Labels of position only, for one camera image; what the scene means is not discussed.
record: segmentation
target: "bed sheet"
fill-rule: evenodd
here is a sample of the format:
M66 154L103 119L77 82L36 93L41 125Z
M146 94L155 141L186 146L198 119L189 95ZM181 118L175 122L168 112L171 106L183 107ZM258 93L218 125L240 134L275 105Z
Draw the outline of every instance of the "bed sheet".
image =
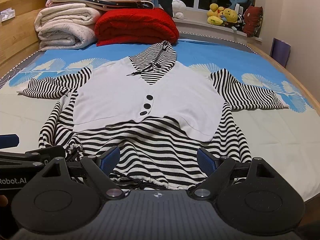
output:
M108 61L133 56L145 44L95 44L81 50L48 50L22 69L0 89L0 134L17 133L20 144L8 151L25 152L38 147L39 131L56 100L25 98L17 87L31 78L76 73L98 68ZM234 118L243 130L252 157L266 159L307 200L320 192L320 118L300 91L261 56L223 45L180 40L174 46L177 60L208 76L226 68L239 81L271 89L290 106L282 110L242 110Z

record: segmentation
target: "beige folded blanket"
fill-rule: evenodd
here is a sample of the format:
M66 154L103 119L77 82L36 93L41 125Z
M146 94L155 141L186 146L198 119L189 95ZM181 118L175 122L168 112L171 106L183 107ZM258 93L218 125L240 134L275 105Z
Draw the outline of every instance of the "beige folded blanket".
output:
M87 7L84 3L69 3L41 10L35 20L35 29L41 31L47 23L95 24L103 12Z
M51 22L45 24L39 32L40 50L48 49L82 49L97 38L94 24L84 26L76 23Z

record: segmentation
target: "folded red quilt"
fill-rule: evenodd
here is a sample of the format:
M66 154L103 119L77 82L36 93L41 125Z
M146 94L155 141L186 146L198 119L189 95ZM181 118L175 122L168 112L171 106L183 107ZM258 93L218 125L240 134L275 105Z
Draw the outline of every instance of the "folded red quilt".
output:
M106 12L95 25L97 46L115 43L174 44L179 32L162 9L117 9Z

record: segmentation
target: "red cushion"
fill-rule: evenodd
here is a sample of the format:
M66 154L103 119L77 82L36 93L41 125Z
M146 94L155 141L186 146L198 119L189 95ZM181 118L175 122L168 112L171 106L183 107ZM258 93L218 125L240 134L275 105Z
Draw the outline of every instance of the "red cushion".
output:
M95 25L97 46L115 43L175 43L179 32L162 9L115 9L106 12Z
M253 37L261 27L262 19L263 8L249 6L249 8L244 13L245 25L242 31L246 33L248 37Z

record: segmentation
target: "bed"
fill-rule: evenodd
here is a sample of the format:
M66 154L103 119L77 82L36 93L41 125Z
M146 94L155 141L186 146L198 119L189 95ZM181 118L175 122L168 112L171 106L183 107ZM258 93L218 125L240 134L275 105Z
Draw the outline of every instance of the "bed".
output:
M41 53L33 22L45 2L0 1L0 11L9 7L16 10L16 17L1 23L0 29L0 134L16 133L20 138L18 147L6 149L10 152L38 148L39 131L56 103L17 95L20 85L31 78L57 77L86 66L98 68L148 47L93 44L82 50ZM319 219L320 212L315 211L320 202L320 104L316 99L294 76L253 45L180 33L174 49L178 61L203 75L226 68L239 81L282 96L289 109L233 112L235 123L242 129L252 157L263 157L308 203L304 221L310 222L310 216Z

